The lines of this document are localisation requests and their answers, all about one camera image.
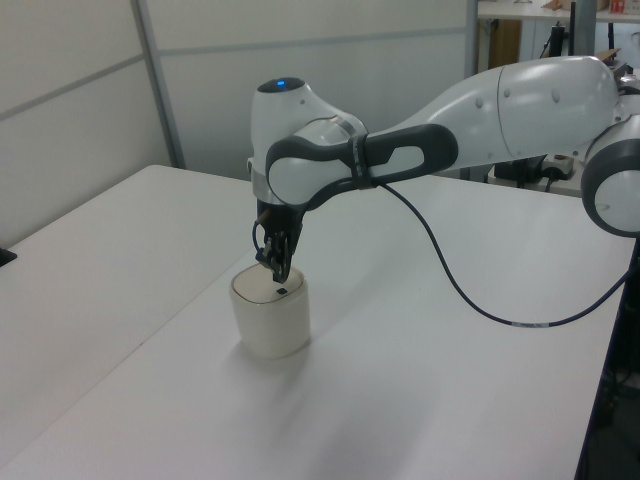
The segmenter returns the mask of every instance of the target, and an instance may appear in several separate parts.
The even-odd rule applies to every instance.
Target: white paper cup
[[[229,295],[242,343],[255,355],[286,357],[309,340],[309,289],[299,270],[279,284],[256,264],[233,278]]]

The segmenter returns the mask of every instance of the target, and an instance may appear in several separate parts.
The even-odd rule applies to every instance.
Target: black wire
[[[538,57],[538,60],[540,60],[543,56],[544,56],[544,52],[547,51],[547,48],[549,47],[549,42],[551,41],[551,35],[549,35],[549,39],[547,40],[547,43],[544,44],[544,47],[542,47],[542,53],[540,54],[540,56]]]
[[[404,198],[400,193],[395,191],[389,185],[381,183],[381,184],[379,184],[379,186],[384,188],[386,191],[388,191],[393,196],[395,196],[398,200],[400,200],[402,203],[404,203],[406,205],[406,207],[409,210],[411,210],[411,212],[418,218],[418,220],[420,220],[420,223],[422,223],[422,226],[427,231],[427,234],[429,235],[429,238],[431,239],[431,243],[433,244],[433,248],[435,249],[436,253],[438,254],[438,258],[440,259],[440,263],[442,264],[442,268],[444,269],[444,272],[447,274],[447,277],[449,278],[449,281],[453,285],[453,288],[456,289],[456,291],[462,297],[462,299],[465,302],[467,302],[467,304],[471,308],[473,308],[476,312],[478,312],[479,314],[487,317],[490,320],[493,320],[494,322],[502,323],[503,325],[509,325],[511,327],[521,327],[521,328],[551,328],[551,327],[559,327],[560,325],[566,325],[568,323],[574,322],[574,321],[578,320],[579,318],[582,318],[582,317],[590,314],[596,308],[598,308],[600,305],[602,305],[611,295],[614,294],[614,292],[618,288],[620,288],[620,286],[624,282],[626,282],[629,278],[631,278],[633,275],[635,275],[640,270],[640,262],[639,262],[633,268],[630,268],[622,277],[620,277],[620,280],[618,280],[609,290],[607,290],[607,292],[602,297],[600,297],[593,305],[591,305],[590,307],[586,308],[582,312],[577,313],[575,315],[572,315],[570,317],[567,317],[565,319],[558,320],[558,321],[555,321],[555,322],[545,322],[545,323],[520,323],[520,322],[512,322],[510,320],[505,320],[503,318],[497,317],[495,315],[492,315],[491,313],[488,313],[488,312],[484,311],[482,308],[480,308],[478,305],[476,305],[462,291],[462,289],[458,285],[458,282],[456,282],[456,280],[453,278],[453,275],[451,274],[451,270],[449,270],[449,266],[447,265],[447,261],[445,260],[444,255],[442,254],[442,250],[440,250],[440,246],[438,245],[438,242],[436,240],[435,235],[433,234],[433,231],[431,230],[431,227],[429,226],[427,221],[424,219],[422,214],[416,209],[416,207],[414,207],[411,204],[411,202],[409,202],[409,200]]]
[[[251,238],[253,239],[253,247],[256,249],[256,252],[260,252],[260,247],[258,246],[258,240],[256,239],[256,231],[258,230],[258,221],[253,222],[253,229],[251,230]]]
[[[549,193],[549,190],[551,189],[551,184],[553,183],[554,180],[555,180],[555,175],[553,173],[549,174],[549,181],[547,182],[547,186],[544,187],[544,191],[546,193]]]

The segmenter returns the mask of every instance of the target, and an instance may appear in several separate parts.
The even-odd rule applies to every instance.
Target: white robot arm
[[[286,280],[302,216],[332,196],[430,173],[547,153],[585,163],[582,197],[605,230],[640,237],[640,96],[619,96],[593,57],[519,63],[468,78],[404,122],[368,134],[286,78],[254,95],[251,178],[265,246]]]

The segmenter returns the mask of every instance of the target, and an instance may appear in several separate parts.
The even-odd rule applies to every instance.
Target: table surface
[[[478,18],[497,18],[505,20],[568,20],[569,11],[556,11],[542,8],[549,0],[533,0],[532,3],[513,3],[513,0],[480,0],[478,2]],[[608,8],[596,13],[597,22],[606,23],[640,23],[640,15],[609,13]]]
[[[579,199],[439,177],[398,189],[497,315],[571,315],[628,266],[633,241],[599,230]],[[0,478],[573,478],[619,292],[564,327],[498,325],[460,299],[397,200],[352,192],[307,214],[294,259],[310,345],[263,361],[239,344],[228,298],[251,263],[248,252]]]
[[[12,248],[0,466],[240,258],[254,212],[248,182],[154,166]]]

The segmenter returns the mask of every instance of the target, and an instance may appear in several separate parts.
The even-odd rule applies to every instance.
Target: white wall
[[[128,0],[0,0],[0,246],[168,165]]]
[[[296,76],[370,131],[465,76],[473,0],[141,0],[187,168],[248,178],[257,86]]]

